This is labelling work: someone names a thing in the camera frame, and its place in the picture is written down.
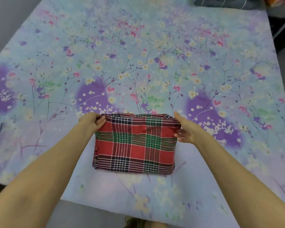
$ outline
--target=bed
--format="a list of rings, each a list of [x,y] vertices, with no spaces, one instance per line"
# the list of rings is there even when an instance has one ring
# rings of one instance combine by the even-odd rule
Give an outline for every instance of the bed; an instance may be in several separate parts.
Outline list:
[[[90,111],[178,111],[285,202],[285,92],[265,11],[186,0],[43,0],[0,53],[0,183]],[[238,227],[189,144],[172,175],[94,170],[63,200],[180,227]]]

